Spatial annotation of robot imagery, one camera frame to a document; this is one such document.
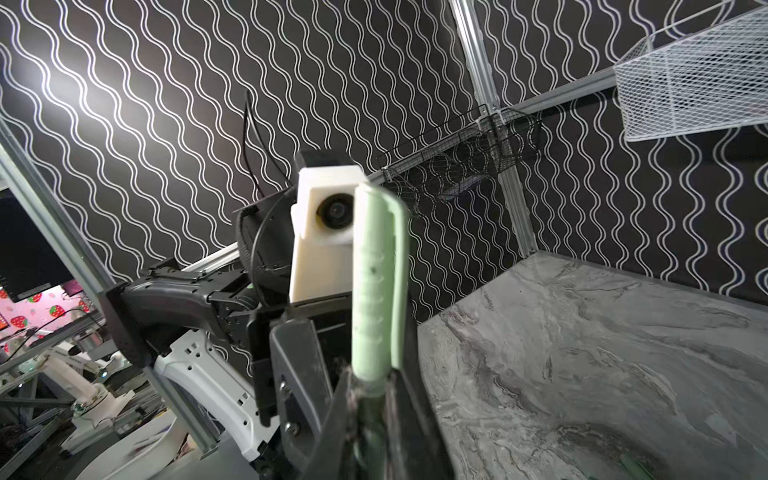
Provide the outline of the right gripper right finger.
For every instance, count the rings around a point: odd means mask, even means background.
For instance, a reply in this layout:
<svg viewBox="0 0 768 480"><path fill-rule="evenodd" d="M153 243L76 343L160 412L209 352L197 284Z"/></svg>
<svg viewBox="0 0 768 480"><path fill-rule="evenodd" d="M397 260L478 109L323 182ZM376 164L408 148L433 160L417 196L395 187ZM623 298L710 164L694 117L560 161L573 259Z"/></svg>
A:
<svg viewBox="0 0 768 480"><path fill-rule="evenodd" d="M388 477L453 479L450 455L423 382L417 327L407 298L402 366L392 372L385 396Z"/></svg>

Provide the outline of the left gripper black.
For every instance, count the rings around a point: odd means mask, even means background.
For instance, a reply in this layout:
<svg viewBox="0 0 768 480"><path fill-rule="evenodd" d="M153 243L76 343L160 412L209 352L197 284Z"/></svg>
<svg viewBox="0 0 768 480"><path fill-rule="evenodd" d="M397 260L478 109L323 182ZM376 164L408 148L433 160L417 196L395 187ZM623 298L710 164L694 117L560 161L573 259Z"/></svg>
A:
<svg viewBox="0 0 768 480"><path fill-rule="evenodd" d="M259 306L246 327L258 416L277 431L257 447L260 479L300 479L351 357L349 293Z"/></svg>

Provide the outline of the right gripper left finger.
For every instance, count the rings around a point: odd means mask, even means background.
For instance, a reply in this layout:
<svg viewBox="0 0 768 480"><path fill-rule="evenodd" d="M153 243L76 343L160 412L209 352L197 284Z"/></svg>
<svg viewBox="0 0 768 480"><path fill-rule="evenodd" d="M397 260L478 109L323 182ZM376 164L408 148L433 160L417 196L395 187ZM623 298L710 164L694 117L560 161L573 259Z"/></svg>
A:
<svg viewBox="0 0 768 480"><path fill-rule="evenodd" d="M300 479L365 479L363 389L352 369L341 374L329 412Z"/></svg>

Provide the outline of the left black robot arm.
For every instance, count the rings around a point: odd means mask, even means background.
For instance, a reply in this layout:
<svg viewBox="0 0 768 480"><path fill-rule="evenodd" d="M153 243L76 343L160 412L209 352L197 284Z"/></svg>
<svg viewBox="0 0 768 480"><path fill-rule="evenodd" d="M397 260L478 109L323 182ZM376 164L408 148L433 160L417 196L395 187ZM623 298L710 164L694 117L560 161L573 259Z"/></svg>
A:
<svg viewBox="0 0 768 480"><path fill-rule="evenodd" d="M174 259L99 300L119 350L204 408L261 479L306 478L351 356L351 297L288 297L288 188L236 214L241 267Z"/></svg>

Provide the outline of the pale green pen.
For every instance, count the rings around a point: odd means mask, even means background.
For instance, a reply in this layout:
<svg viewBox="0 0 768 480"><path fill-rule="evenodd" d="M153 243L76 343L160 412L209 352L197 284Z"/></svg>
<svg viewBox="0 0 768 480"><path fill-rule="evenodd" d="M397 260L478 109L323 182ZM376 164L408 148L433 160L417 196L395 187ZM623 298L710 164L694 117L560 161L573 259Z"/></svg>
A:
<svg viewBox="0 0 768 480"><path fill-rule="evenodd" d="M360 390L356 455L365 479L385 479L388 441L384 384L364 382Z"/></svg>

